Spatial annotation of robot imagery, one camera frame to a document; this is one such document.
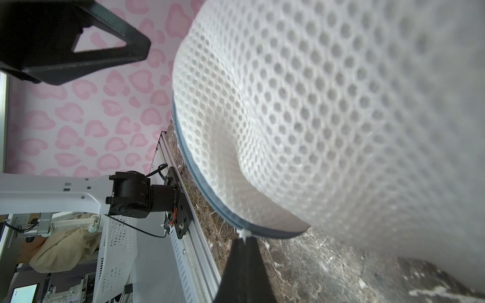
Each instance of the red wire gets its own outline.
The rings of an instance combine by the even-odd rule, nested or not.
[[[174,218],[173,220],[170,222],[170,225],[173,225],[174,222],[175,222],[175,218],[177,217],[177,208],[175,209],[175,212],[174,212]]]

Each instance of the pink leopard print wallpaper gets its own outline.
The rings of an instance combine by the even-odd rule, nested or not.
[[[90,177],[148,173],[172,116],[177,48],[202,0],[98,0],[151,40],[147,60],[104,69],[62,86],[11,80],[7,172]],[[86,29],[75,51],[122,46]]]

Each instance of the monitor screen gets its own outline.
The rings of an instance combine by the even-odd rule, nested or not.
[[[33,284],[15,288],[10,303],[32,303],[38,286]]]

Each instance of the metal bracket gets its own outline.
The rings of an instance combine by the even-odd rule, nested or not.
[[[174,185],[178,189],[178,191],[176,191],[178,194],[178,197],[176,198],[177,215],[175,217],[174,226],[175,231],[177,232],[177,238],[182,239],[189,230],[189,225],[194,220],[194,217],[190,211],[189,202],[185,197],[182,183],[180,182],[174,167],[168,169],[165,185]]]

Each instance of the dark granite surface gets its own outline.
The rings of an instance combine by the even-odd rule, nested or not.
[[[207,203],[185,169],[171,125],[170,150],[222,275],[237,237]],[[292,239],[260,239],[260,251],[280,303],[485,303],[434,265],[348,246],[316,229]]]

